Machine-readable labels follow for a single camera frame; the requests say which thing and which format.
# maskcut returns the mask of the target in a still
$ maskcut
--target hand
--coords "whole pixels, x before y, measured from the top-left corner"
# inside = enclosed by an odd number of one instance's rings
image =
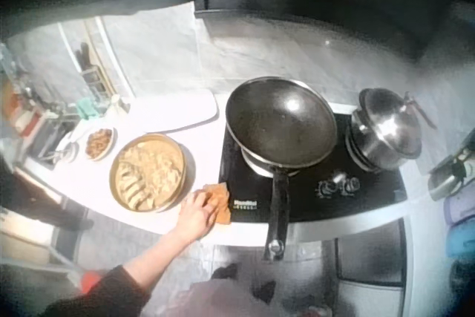
[[[185,244],[206,235],[216,220],[217,207],[206,202],[206,193],[193,192],[185,197],[177,226],[173,229]]]

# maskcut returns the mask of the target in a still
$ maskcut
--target pan handle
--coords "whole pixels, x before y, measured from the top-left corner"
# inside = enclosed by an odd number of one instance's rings
[[[263,258],[265,261],[279,261],[284,257],[289,209],[289,176],[275,172],[272,181],[269,231]]]

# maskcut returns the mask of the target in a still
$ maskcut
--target sink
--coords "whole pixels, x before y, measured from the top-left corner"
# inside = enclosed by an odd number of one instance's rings
[[[33,143],[27,150],[29,157],[42,164],[48,169],[54,169],[55,162],[52,154],[65,135],[76,127],[77,120],[58,121],[58,119],[46,119],[38,130]]]

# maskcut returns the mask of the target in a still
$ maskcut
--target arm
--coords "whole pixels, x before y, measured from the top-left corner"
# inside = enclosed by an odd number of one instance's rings
[[[145,291],[153,289],[173,259],[211,229],[216,207],[205,204],[205,199],[205,193],[189,195],[182,203],[177,226],[157,245],[124,265],[124,270]]]
[[[206,194],[190,194],[176,227],[155,246],[111,270],[87,295],[50,305],[43,316],[138,316],[167,266],[207,234],[215,219],[216,207],[206,203]]]

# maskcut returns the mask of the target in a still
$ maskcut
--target white countertop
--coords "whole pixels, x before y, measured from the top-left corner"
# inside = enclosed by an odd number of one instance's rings
[[[187,192],[200,189],[207,183],[217,182],[226,126],[223,113],[228,96],[215,97],[219,113],[214,120],[167,133],[189,151],[187,158],[191,163],[191,172],[188,174],[194,179],[187,182]],[[349,105],[331,104],[331,106],[338,113],[350,113],[354,109]],[[91,124],[82,122],[78,125],[77,131],[84,132],[84,128],[88,125]],[[142,134],[130,123],[115,123],[115,127],[118,131],[117,143],[111,153],[98,162],[79,155],[72,163],[60,163],[51,171],[28,158],[24,162],[24,167],[51,188],[89,209],[123,223],[164,234],[174,227],[179,206],[161,213],[136,213],[122,208],[111,195],[109,169],[113,159],[126,143]],[[84,152],[86,140],[87,135],[79,140],[80,152]],[[443,202],[433,202],[430,199],[427,190],[428,178],[420,175],[415,162],[404,164],[401,173],[407,190],[406,201],[344,218],[291,223],[287,243],[333,239],[404,218],[408,279],[403,315],[434,316],[429,312],[435,313],[438,307],[447,304],[450,296],[448,272],[451,259],[445,257],[445,236],[448,228],[443,217]],[[202,241],[234,246],[263,246],[267,229],[266,223],[216,225]],[[429,307],[428,298],[432,301]]]

